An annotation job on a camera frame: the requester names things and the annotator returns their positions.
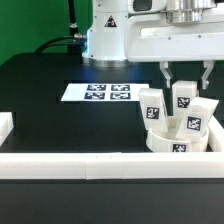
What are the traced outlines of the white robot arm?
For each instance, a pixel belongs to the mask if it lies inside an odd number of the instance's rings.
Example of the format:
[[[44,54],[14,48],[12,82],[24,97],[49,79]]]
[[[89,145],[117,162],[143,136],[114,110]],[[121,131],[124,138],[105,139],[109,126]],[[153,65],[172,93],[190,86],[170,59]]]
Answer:
[[[131,62],[158,62],[167,80],[171,62],[201,61],[201,86],[224,60],[224,0],[128,0],[124,51]]]

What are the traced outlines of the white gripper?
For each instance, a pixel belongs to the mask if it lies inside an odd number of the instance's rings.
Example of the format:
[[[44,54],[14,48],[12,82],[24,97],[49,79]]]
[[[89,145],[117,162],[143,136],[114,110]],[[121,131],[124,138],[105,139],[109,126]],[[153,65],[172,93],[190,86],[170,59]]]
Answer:
[[[124,49],[130,62],[160,62],[168,88],[173,78],[168,62],[204,61],[205,90],[213,60],[224,59],[224,14],[204,14],[201,22],[191,24],[168,24],[160,14],[133,16],[126,24]]]

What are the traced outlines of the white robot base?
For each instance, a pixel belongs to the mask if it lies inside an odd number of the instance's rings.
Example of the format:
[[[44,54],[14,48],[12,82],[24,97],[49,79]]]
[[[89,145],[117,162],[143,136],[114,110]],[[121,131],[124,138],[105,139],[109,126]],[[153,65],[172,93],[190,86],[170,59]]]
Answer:
[[[122,67],[127,0],[92,0],[93,20],[87,31],[83,62],[99,67]]]

